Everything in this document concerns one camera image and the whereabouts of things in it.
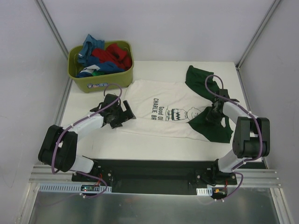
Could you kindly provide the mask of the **right aluminium frame post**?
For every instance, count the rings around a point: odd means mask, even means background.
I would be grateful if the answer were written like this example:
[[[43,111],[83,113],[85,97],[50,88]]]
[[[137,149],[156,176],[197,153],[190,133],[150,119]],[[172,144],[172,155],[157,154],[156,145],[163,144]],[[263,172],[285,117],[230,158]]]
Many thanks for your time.
[[[267,24],[273,17],[274,13],[276,12],[279,5],[282,3],[282,0],[274,0],[269,9],[267,10],[265,16],[261,20],[260,24],[258,25],[256,31],[254,32],[250,42],[248,43],[247,47],[245,48],[245,51],[243,52],[241,58],[239,59],[238,63],[235,64],[236,70],[239,71],[242,65],[244,64],[246,58],[248,57],[249,53],[255,46],[256,42],[260,38],[261,34],[263,33],[264,29],[266,28]]]

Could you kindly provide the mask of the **aluminium frame post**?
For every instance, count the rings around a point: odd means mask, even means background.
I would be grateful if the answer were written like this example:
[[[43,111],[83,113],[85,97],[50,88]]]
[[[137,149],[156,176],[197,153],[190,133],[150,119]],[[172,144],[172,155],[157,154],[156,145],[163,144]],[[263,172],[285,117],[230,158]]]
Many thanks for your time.
[[[53,34],[59,48],[61,49],[63,55],[65,56],[66,59],[68,59],[68,54],[69,54],[69,51],[46,7],[46,4],[44,3],[43,0],[35,0],[35,3],[37,4],[43,18],[45,19],[49,29],[51,30],[51,33]]]
[[[273,17],[274,13],[276,12],[279,5],[282,3],[282,0],[274,0],[269,9],[267,10],[265,16],[261,20],[260,24],[258,25],[256,31],[254,32],[250,42],[248,43],[247,47],[245,48],[245,51],[243,52],[241,58],[239,59],[238,63],[235,64],[236,70],[239,71],[242,65],[244,64],[246,58],[248,57],[249,53],[255,46],[256,42],[260,38],[261,34],[263,33],[264,29],[266,28],[267,24]]]

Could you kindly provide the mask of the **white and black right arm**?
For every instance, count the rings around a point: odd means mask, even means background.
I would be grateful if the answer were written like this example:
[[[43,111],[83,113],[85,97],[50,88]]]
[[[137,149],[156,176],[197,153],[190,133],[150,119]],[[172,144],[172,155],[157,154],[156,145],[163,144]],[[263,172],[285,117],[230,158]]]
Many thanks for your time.
[[[230,99],[226,89],[219,89],[214,95],[206,120],[217,124],[222,118],[229,118],[235,123],[232,149],[214,162],[210,172],[211,181],[221,184],[238,167],[269,155],[270,121],[247,111],[238,100]]]

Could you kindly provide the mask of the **red t-shirt in bin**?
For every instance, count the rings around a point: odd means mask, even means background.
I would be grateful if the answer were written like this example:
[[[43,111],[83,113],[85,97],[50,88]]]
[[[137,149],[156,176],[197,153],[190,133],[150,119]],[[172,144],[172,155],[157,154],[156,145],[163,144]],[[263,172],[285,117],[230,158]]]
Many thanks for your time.
[[[132,59],[126,50],[121,49],[116,43],[110,44],[106,49],[96,48],[91,53],[101,63],[112,62],[118,68],[128,70],[132,67]]]

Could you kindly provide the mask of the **bright green cloth in bin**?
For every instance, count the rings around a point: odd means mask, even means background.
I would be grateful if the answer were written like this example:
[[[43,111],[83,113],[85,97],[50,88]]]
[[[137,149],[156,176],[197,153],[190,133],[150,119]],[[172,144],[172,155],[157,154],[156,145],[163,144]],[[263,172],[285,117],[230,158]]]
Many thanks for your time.
[[[102,72],[102,71],[97,71],[97,70],[95,70],[95,71],[92,73],[93,76],[101,76],[101,75],[104,75],[104,74],[105,74],[104,72]]]

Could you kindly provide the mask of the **blue t-shirt in bin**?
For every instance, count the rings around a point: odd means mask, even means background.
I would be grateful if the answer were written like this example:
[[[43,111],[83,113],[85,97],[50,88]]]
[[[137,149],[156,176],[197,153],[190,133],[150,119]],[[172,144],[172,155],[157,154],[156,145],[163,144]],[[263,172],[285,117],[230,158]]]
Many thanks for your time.
[[[84,68],[76,75],[76,78],[92,77],[92,73],[95,70],[102,71],[105,75],[125,71],[124,69],[118,68],[112,62],[101,63],[98,58],[91,55],[94,49],[104,49],[104,46],[104,40],[97,40],[90,34],[87,35],[83,43],[83,48],[78,53],[78,63]]]

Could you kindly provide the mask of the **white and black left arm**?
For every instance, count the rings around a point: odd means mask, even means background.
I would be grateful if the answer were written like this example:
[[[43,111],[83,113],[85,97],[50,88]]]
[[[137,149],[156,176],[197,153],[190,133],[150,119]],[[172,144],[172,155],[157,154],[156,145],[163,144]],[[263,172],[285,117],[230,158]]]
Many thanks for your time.
[[[51,166],[53,172],[78,171],[93,182],[99,176],[92,159],[77,154],[78,142],[94,130],[109,124],[112,129],[135,119],[128,101],[107,94],[104,101],[91,109],[86,116],[65,127],[51,125],[43,140],[38,160]]]

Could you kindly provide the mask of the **aluminium front rail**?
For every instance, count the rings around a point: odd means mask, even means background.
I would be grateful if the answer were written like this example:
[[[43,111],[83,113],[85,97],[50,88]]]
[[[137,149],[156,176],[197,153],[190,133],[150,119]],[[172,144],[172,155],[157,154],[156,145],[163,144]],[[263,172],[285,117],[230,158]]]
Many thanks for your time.
[[[243,175],[242,187],[248,188],[282,188],[282,183],[278,173],[273,169],[239,169],[237,172]],[[75,175],[71,171],[52,174],[51,168],[47,165],[35,165],[30,178],[30,183],[67,183],[67,184],[91,184],[94,181],[88,181],[83,177],[82,181],[73,181]]]

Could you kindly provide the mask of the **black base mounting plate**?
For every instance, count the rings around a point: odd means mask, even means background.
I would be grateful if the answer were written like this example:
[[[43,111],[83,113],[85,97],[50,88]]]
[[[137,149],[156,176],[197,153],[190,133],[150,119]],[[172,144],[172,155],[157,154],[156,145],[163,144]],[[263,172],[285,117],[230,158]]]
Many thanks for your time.
[[[208,185],[236,186],[233,173],[222,173],[214,161],[95,160],[89,176],[73,175],[73,182],[102,178],[114,193],[195,195]]]

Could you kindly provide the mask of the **white green-sleeved Charlie Brown shirt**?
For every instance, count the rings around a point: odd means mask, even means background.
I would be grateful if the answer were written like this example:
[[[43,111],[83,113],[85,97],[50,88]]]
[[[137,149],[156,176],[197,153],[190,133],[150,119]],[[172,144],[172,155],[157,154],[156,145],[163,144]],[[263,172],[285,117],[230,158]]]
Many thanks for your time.
[[[206,119],[215,102],[213,93],[220,89],[212,75],[213,72],[191,65],[183,83],[135,80],[125,94],[135,119],[127,121],[119,130],[229,143],[233,134],[229,118],[221,118],[215,123]]]

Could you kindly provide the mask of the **left aluminium frame post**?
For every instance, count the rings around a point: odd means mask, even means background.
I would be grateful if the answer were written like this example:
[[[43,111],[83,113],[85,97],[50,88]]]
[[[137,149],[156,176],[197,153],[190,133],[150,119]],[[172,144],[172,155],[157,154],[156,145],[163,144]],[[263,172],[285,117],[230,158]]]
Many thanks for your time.
[[[46,4],[44,3],[43,0],[35,0],[35,3],[37,4],[43,18],[45,19],[49,29],[51,30],[51,33],[53,34],[59,48],[61,49],[63,55],[65,56],[66,59],[68,59],[68,54],[69,54],[69,51],[46,7]]]

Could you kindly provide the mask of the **olive green plastic bin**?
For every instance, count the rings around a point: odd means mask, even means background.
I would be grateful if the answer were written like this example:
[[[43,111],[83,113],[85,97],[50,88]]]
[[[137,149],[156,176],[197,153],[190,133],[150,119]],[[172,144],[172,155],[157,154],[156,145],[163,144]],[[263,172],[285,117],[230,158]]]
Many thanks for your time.
[[[79,45],[70,50],[67,69],[69,77],[82,92],[90,93],[94,91],[102,91],[108,84],[111,83],[116,83],[120,87],[128,87],[132,83],[134,65],[124,72],[95,77],[76,78],[76,75],[84,68],[80,63],[78,63],[78,53],[82,48],[83,46]]]

